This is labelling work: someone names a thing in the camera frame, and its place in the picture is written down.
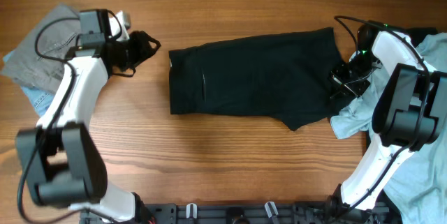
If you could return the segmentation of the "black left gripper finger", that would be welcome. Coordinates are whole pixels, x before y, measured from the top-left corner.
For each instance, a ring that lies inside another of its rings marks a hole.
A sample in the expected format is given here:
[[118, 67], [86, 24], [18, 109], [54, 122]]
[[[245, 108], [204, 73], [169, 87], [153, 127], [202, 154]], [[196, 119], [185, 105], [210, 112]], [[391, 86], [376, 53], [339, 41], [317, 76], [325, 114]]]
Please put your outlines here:
[[120, 68], [121, 72], [128, 69], [133, 69], [139, 66], [142, 62], [148, 58], [154, 56], [158, 51], [158, 48], [129, 48], [124, 50], [124, 65]]
[[134, 32], [135, 45], [140, 55], [155, 55], [161, 43], [144, 31]]

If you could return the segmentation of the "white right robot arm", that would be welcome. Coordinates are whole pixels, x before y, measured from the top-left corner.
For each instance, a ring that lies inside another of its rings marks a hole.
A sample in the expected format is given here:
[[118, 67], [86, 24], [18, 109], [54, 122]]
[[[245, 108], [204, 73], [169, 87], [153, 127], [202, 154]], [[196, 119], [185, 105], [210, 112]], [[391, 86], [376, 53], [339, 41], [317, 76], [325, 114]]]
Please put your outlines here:
[[252, 36], [169, 52], [172, 114], [272, 117], [290, 130], [337, 116], [388, 73], [374, 106], [374, 134], [355, 172], [338, 185], [325, 217], [373, 209], [403, 160], [435, 141], [446, 119], [446, 74], [417, 53], [408, 30], [362, 21], [356, 55], [342, 60], [332, 28]]

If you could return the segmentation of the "black shorts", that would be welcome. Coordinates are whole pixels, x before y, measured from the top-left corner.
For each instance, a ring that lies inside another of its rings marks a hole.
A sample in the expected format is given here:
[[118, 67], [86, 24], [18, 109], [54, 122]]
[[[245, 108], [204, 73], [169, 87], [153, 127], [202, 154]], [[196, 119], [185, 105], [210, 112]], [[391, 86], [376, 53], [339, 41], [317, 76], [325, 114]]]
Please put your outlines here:
[[272, 117], [297, 130], [353, 100], [329, 80], [342, 60], [331, 27], [207, 43], [169, 58], [171, 114]]

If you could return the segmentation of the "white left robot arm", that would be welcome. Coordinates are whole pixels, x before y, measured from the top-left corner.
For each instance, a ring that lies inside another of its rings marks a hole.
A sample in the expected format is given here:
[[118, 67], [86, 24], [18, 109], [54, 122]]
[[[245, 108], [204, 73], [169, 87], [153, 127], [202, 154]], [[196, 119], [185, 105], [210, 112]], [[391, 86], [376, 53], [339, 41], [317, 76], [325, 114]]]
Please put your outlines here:
[[65, 208], [68, 216], [84, 212], [106, 223], [155, 223], [136, 193], [108, 181], [89, 124], [109, 78], [132, 77], [161, 44], [144, 31], [131, 31], [125, 12], [84, 10], [78, 20], [81, 32], [61, 59], [64, 76], [49, 109], [15, 139], [22, 165], [17, 208], [24, 211], [28, 191], [35, 205]]

